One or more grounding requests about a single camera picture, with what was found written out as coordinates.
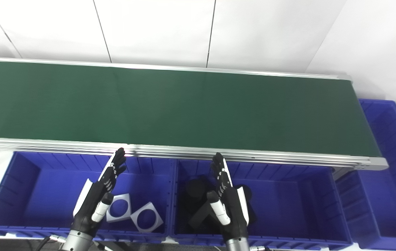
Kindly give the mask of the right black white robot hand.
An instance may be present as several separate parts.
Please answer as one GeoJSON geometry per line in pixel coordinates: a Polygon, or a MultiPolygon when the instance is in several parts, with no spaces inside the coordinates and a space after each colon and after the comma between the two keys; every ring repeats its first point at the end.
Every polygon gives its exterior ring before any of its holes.
{"type": "Polygon", "coordinates": [[[224,242],[247,239],[249,215],[243,188],[233,186],[227,161],[221,153],[212,157],[210,167],[216,188],[207,192],[207,201],[219,221],[224,242]]]}

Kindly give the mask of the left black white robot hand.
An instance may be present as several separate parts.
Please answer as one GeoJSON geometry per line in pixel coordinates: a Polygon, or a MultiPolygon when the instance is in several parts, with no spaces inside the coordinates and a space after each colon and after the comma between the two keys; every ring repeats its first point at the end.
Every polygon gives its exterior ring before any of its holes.
{"type": "Polygon", "coordinates": [[[95,237],[103,219],[103,216],[98,216],[95,212],[101,203],[105,205],[113,202],[112,191],[118,176],[127,168],[125,162],[125,150],[121,147],[110,157],[100,178],[91,185],[80,209],[74,215],[70,230],[95,237]]]}

